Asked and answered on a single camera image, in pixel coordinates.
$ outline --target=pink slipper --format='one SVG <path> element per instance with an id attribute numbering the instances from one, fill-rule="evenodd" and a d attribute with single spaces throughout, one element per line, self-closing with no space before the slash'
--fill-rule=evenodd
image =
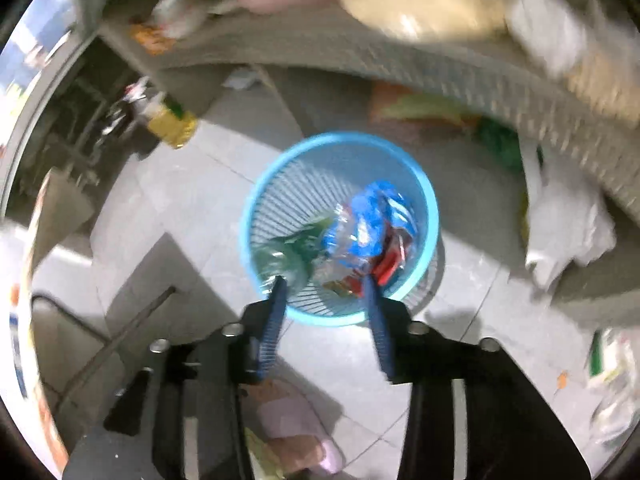
<path id="1" fill-rule="evenodd" d="M 313 407 L 305 397 L 291 384 L 278 379 L 273 380 L 288 397 L 272 400 L 257 409 L 258 419 L 269 438 L 312 435 L 318 439 L 324 449 L 324 458 L 311 471 L 320 476 L 330 476 L 342 471 L 344 457 L 326 432 Z"/>

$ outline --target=blue plastic bag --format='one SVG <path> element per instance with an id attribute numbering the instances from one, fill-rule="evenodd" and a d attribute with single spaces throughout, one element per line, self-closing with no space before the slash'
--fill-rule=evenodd
<path id="1" fill-rule="evenodd" d="M 369 184 L 348 206 L 338 206 L 322 243 L 330 257 L 351 268 L 365 267 L 382 254 L 390 229 L 417 234 L 411 206 L 386 180 Z"/>

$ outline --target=bolt head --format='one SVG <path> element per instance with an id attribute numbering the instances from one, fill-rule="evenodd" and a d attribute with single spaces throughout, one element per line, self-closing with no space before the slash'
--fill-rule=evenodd
<path id="1" fill-rule="evenodd" d="M 171 343 L 167 341 L 167 339 L 156 339 L 149 345 L 149 350 L 151 350 L 154 354 L 161 354 L 166 352 L 171 346 Z"/>
<path id="2" fill-rule="evenodd" d="M 238 337 L 244 332 L 242 323 L 229 323 L 222 328 L 222 335 L 226 337 Z"/>
<path id="3" fill-rule="evenodd" d="M 480 348 L 486 352 L 497 352 L 502 347 L 493 337 L 485 337 L 479 342 Z"/>
<path id="4" fill-rule="evenodd" d="M 409 323 L 409 334 L 425 335 L 429 331 L 429 327 L 421 321 L 412 321 Z"/>

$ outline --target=white plastic bag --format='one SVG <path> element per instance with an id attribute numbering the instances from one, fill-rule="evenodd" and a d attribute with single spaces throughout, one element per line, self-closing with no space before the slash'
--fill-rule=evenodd
<path id="1" fill-rule="evenodd" d="M 587 27 L 564 0 L 513 0 L 507 25 L 551 78 L 568 72 L 587 49 Z"/>
<path id="2" fill-rule="evenodd" d="M 526 267 L 549 290 L 571 261 L 586 266 L 616 245 L 614 224 L 598 186 L 573 161 L 520 136 L 529 195 Z"/>

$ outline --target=yellow bottle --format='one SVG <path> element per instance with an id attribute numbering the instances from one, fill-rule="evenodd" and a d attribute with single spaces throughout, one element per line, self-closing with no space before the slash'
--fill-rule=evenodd
<path id="1" fill-rule="evenodd" d="M 174 149 L 183 147 L 195 133 L 198 119 L 165 92 L 155 95 L 145 107 L 146 127 Z"/>

